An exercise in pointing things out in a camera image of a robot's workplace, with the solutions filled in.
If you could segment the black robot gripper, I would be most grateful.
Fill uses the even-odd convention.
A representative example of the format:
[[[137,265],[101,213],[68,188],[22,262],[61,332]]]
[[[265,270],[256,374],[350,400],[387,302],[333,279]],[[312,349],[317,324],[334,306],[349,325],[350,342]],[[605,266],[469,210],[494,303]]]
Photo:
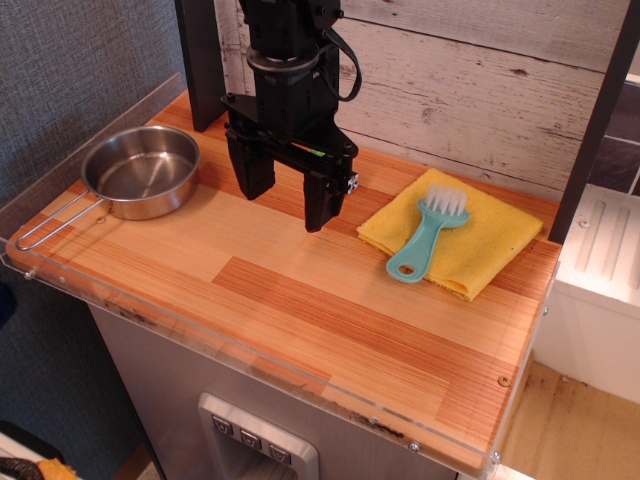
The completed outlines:
[[[308,47],[278,58],[249,48],[253,96],[227,93],[227,144],[241,192],[255,200],[275,184],[280,162],[304,175],[305,229],[314,233],[342,209],[357,187],[353,160],[358,147],[336,125],[341,102],[359,93],[340,94],[340,54],[344,47]]]

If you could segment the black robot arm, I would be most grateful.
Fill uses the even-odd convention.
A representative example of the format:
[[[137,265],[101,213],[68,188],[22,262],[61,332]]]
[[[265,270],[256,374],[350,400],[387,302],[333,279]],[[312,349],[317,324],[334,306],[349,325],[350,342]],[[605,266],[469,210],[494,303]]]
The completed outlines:
[[[362,86],[357,76],[350,93],[340,93],[340,57],[357,59],[333,27],[344,12],[338,1],[244,1],[241,8],[256,93],[223,99],[237,182],[254,200],[274,186],[276,163],[302,173],[305,228],[317,232],[358,181],[358,148],[335,123],[340,103]]]

